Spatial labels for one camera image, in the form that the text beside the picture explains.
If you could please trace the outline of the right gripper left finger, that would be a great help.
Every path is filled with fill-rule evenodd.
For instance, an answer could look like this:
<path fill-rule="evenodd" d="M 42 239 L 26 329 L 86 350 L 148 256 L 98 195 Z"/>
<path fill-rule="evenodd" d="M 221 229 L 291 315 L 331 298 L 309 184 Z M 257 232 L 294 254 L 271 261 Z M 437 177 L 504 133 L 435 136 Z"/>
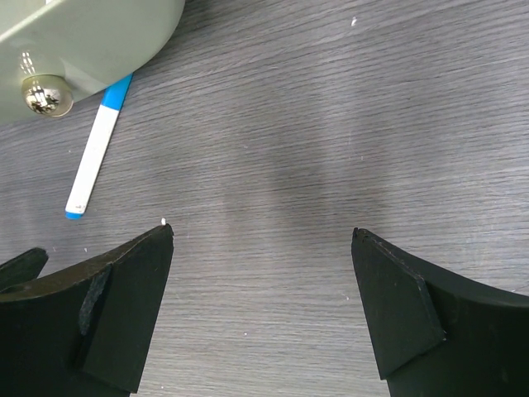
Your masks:
<path fill-rule="evenodd" d="M 128 396 L 141 382 L 174 252 L 159 225 L 1 291 L 4 396 Z"/>

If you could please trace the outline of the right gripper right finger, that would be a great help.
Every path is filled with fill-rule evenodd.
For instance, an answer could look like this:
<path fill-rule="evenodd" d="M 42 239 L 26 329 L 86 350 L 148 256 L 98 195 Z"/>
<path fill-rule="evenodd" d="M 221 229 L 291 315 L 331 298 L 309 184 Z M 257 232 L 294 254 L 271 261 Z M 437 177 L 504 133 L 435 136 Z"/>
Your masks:
<path fill-rule="evenodd" d="M 356 228 L 351 255 L 379 377 L 392 396 L 526 396 L 528 297 Z"/>

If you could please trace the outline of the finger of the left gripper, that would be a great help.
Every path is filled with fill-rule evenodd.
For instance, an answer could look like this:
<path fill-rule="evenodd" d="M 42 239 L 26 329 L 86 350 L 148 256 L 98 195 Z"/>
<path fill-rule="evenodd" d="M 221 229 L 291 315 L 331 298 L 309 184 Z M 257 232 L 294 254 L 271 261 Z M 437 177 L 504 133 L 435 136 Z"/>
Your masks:
<path fill-rule="evenodd" d="M 36 279 L 48 259 L 46 251 L 36 247 L 1 264 L 1 291 Z"/>

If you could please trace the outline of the cream round drawer cabinet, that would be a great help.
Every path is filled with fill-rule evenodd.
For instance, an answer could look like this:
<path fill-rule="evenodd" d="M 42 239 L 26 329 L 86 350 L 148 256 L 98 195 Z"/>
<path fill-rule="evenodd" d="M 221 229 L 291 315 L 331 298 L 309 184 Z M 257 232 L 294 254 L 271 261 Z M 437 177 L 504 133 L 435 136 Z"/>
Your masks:
<path fill-rule="evenodd" d="M 25 81 L 53 75 L 79 102 L 132 74 L 173 35 L 183 1 L 3 1 L 1 121 L 37 116 Z"/>

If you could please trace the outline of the white marker blue cap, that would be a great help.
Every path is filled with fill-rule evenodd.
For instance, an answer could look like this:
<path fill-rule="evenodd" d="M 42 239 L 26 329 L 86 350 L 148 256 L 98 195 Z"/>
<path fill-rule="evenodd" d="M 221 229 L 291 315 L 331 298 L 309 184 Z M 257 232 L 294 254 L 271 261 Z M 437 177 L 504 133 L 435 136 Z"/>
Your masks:
<path fill-rule="evenodd" d="M 127 75 L 104 92 L 65 205 L 64 214 L 68 219 L 80 219 L 88 207 L 132 77 L 133 74 Z"/>

